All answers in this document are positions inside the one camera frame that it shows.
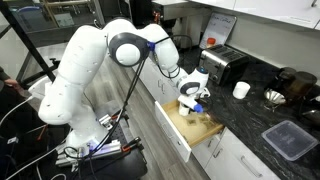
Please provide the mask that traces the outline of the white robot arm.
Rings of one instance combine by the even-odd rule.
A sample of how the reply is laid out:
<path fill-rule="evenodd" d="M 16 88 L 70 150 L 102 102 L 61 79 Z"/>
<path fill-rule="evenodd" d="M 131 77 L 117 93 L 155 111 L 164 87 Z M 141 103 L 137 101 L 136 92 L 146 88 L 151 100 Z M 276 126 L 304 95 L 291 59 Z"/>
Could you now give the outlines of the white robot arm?
<path fill-rule="evenodd" d="M 197 68 L 187 73 L 180 68 L 178 51 L 161 26 L 149 24 L 138 29 L 129 20 L 118 18 L 102 29 L 83 25 L 76 30 L 41 102 L 40 119 L 50 125 L 70 125 L 72 131 L 65 145 L 89 153 L 102 145 L 107 129 L 100 125 L 92 108 L 82 103 L 85 88 L 106 57 L 123 67 L 132 67 L 149 56 L 168 72 L 180 92 L 178 101 L 201 113 L 203 107 L 197 99 L 206 92 L 208 72 Z"/>

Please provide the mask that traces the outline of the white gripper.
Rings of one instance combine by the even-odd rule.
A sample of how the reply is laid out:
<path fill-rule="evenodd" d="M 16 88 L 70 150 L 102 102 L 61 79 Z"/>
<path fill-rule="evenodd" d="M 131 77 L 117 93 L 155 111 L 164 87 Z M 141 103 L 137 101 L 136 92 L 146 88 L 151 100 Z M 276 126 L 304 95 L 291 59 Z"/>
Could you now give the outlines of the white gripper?
<path fill-rule="evenodd" d="M 178 101 L 182 103 L 183 105 L 187 106 L 188 108 L 191 108 L 193 111 L 197 113 L 202 113 L 203 112 L 203 107 L 201 104 L 195 101 L 193 97 L 185 96 L 185 95 L 180 95 L 178 97 Z"/>

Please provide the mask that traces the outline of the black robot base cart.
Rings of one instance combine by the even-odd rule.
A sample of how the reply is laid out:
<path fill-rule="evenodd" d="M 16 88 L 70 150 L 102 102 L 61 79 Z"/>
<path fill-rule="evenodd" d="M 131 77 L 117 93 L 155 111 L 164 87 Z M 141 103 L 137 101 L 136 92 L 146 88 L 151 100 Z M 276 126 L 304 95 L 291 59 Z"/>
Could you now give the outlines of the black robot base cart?
<path fill-rule="evenodd" d="M 109 101 L 95 110 L 97 118 L 112 116 L 113 134 L 105 146 L 91 157 L 82 160 L 84 154 L 76 148 L 71 149 L 74 155 L 66 155 L 60 149 L 56 165 L 62 174 L 66 174 L 65 180 L 140 180 L 148 173 L 141 138 L 128 141 L 124 130 L 115 126 L 120 110 L 115 101 Z"/>

